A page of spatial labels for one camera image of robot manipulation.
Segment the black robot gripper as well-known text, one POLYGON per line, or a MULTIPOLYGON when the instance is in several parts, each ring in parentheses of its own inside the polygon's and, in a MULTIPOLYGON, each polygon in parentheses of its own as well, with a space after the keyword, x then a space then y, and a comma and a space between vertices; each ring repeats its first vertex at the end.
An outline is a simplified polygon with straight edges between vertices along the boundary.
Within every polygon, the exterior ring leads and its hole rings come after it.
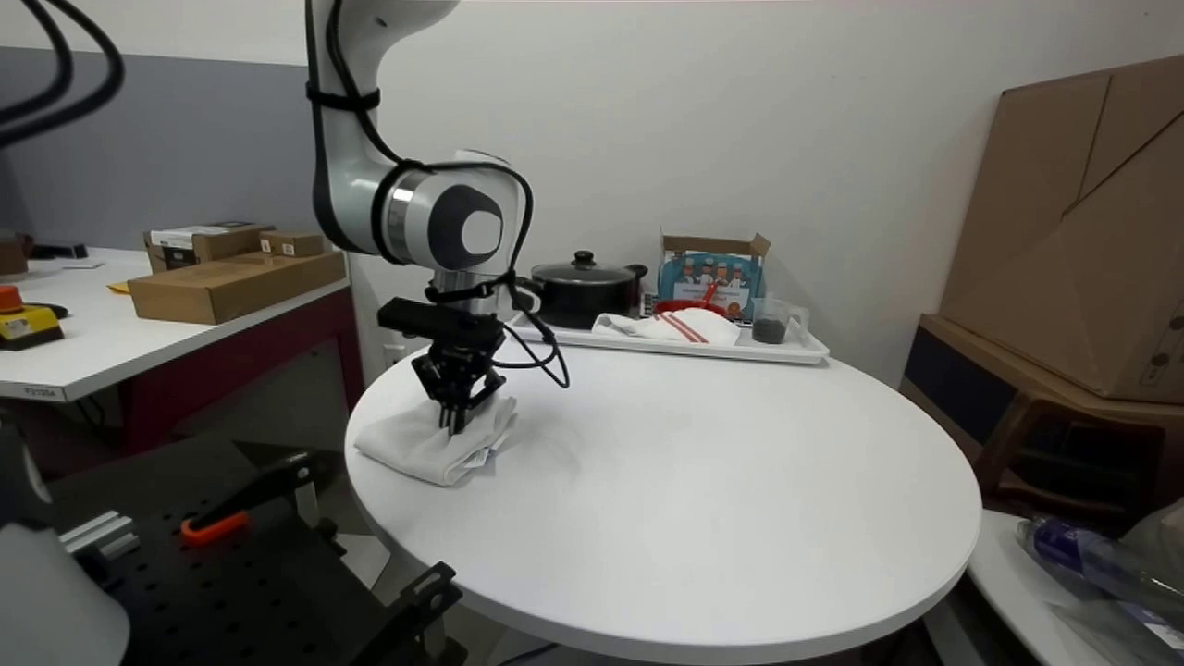
POLYGON ((414 362, 423 388, 435 404, 435 425, 464 431, 485 401, 503 383, 492 355, 503 344, 503 325, 492 313, 389 298, 377 309, 386 328, 424 338, 429 352, 414 362))

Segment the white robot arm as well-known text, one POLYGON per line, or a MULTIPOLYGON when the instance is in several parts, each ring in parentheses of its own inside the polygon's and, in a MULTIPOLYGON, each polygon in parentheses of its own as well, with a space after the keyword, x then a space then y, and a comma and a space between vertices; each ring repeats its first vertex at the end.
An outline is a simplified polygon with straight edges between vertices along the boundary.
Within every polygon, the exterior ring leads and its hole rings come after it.
POLYGON ((514 261, 533 217, 533 188, 479 150, 424 161, 377 133, 386 52, 439 21, 460 0, 302 0, 307 103, 315 122, 315 213, 322 233, 363 255, 434 275, 424 298, 389 298, 380 322, 429 338, 414 372, 464 431, 501 392, 514 261))

